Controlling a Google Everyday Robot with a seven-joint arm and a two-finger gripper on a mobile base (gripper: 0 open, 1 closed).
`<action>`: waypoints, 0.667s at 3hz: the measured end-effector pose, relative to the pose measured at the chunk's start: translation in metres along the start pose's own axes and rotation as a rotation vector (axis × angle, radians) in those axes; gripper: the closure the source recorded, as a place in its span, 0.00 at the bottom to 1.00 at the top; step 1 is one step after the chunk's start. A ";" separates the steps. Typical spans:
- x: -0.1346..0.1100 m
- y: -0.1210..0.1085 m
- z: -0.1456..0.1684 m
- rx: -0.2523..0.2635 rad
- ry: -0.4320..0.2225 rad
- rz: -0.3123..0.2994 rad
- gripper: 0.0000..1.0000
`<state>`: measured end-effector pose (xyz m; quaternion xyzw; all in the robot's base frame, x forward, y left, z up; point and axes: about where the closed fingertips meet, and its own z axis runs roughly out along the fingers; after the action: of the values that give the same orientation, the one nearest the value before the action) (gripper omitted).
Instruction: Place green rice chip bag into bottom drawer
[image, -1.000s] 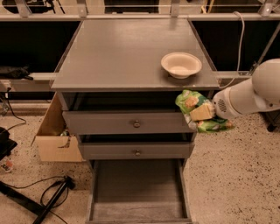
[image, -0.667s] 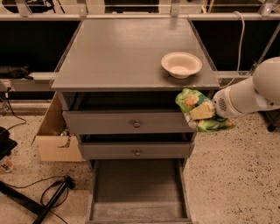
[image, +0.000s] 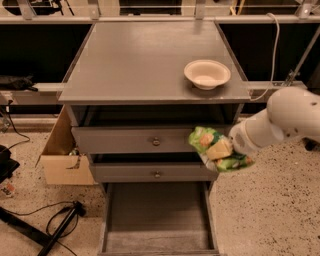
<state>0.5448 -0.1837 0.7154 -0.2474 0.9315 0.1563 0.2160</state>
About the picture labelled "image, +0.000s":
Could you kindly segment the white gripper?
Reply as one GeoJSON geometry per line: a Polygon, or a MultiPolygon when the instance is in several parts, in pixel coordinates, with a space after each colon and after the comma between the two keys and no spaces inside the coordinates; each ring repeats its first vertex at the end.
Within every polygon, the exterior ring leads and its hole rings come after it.
{"type": "Polygon", "coordinates": [[[233,148],[237,153],[245,155],[259,151],[264,147],[282,142],[284,132],[272,124],[267,111],[262,110],[233,126],[228,137],[232,144],[228,139],[223,138],[206,151],[210,160],[229,157],[233,148]]]}

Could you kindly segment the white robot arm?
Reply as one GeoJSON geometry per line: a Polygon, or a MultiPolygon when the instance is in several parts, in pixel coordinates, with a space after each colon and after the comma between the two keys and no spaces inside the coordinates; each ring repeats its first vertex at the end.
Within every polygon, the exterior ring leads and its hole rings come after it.
{"type": "Polygon", "coordinates": [[[232,151],[248,155],[295,137],[320,142],[320,96],[292,86],[275,91],[264,110],[234,125],[206,155],[210,160],[229,157],[232,151]]]}

